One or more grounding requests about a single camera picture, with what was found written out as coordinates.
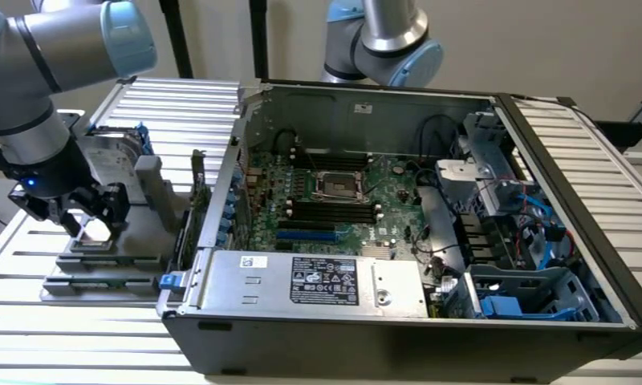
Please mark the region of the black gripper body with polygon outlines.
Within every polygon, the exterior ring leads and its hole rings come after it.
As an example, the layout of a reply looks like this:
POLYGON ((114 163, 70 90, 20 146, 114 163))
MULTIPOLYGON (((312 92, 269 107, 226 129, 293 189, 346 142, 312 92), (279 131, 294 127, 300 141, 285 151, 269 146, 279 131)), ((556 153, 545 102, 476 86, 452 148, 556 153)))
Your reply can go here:
POLYGON ((0 147, 0 172, 22 186, 19 192, 10 194, 10 200, 36 220, 60 223, 62 211, 67 209, 83 209, 95 217, 92 200, 102 182, 76 140, 68 140, 63 150, 36 164, 10 163, 7 149, 0 147))

